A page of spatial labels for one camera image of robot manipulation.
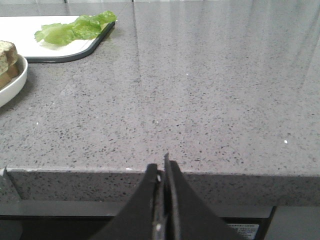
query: white label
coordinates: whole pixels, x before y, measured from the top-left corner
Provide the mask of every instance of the white label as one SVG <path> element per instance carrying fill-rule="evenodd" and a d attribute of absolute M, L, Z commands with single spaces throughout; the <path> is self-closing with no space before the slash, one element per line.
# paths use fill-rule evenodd
<path fill-rule="evenodd" d="M 255 240 L 259 228 L 259 224 L 228 223 L 228 225 L 248 240 Z"/>

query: sandwich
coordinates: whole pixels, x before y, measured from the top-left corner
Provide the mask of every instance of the sandwich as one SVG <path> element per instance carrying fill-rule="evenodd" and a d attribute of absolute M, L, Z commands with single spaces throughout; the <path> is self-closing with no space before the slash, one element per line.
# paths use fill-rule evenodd
<path fill-rule="evenodd" d="M 19 74 L 17 61 L 16 46 L 12 42 L 0 40 L 0 89 Z"/>

